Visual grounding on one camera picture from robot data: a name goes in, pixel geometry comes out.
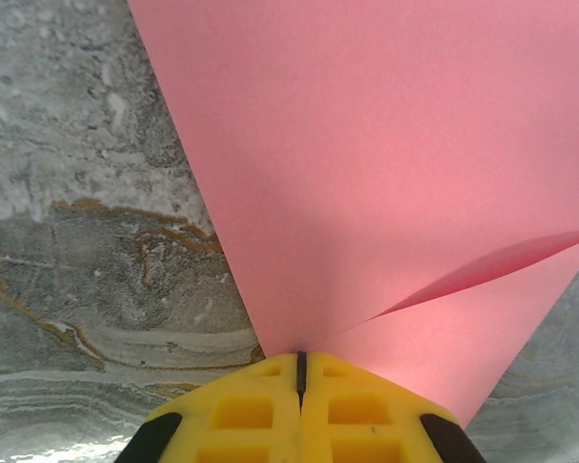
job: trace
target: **stone surface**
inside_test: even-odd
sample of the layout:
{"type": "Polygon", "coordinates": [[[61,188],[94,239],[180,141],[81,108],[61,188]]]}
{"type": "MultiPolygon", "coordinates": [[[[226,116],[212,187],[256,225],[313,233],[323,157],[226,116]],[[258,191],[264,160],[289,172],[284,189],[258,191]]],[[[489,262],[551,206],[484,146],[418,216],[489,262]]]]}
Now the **stone surface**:
{"type": "MultiPolygon", "coordinates": [[[[0,462],[113,461],[261,357],[126,3],[0,0],[0,462]]],[[[468,432],[579,463],[579,276],[468,432]]]]}

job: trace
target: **pink paper sheet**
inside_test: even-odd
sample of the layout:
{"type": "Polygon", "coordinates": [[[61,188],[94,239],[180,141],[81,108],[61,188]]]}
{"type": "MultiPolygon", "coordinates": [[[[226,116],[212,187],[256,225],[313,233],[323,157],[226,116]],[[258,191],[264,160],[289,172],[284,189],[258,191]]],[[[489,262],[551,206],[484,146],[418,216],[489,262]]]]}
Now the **pink paper sheet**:
{"type": "Polygon", "coordinates": [[[579,2],[129,4],[264,351],[367,338],[471,415],[412,340],[484,399],[579,267],[579,2]]]}

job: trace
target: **yellow tool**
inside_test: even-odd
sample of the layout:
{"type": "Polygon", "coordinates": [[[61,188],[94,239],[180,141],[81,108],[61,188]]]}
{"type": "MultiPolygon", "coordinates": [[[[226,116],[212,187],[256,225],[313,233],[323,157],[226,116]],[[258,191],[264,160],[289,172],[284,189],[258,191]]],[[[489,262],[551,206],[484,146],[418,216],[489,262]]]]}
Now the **yellow tool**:
{"type": "Polygon", "coordinates": [[[443,407],[324,353],[272,357],[155,409],[116,463],[485,463],[443,407]]]}

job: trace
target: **black rubber part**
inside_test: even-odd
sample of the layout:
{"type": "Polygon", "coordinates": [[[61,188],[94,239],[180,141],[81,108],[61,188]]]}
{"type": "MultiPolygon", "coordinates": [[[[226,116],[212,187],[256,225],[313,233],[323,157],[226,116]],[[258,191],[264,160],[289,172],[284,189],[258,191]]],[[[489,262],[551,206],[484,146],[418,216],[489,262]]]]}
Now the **black rubber part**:
{"type": "Polygon", "coordinates": [[[486,463],[458,424],[434,414],[422,415],[421,423],[442,463],[486,463]]]}
{"type": "Polygon", "coordinates": [[[145,422],[118,455],[115,463],[158,463],[181,421],[180,413],[166,413],[145,422]]]}
{"type": "Polygon", "coordinates": [[[296,355],[296,392],[298,393],[298,406],[302,412],[302,401],[307,392],[307,353],[302,351],[296,355]]]}

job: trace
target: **gray marble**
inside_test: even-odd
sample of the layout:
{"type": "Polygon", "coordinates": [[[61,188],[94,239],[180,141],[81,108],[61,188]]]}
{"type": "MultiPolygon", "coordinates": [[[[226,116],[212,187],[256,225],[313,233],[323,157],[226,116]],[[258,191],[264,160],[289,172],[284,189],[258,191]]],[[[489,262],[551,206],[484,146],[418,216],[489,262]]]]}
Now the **gray marble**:
{"type": "MultiPolygon", "coordinates": [[[[112,461],[261,357],[126,4],[0,0],[0,462],[112,461]]],[[[579,276],[468,432],[579,462],[579,276]]]]}

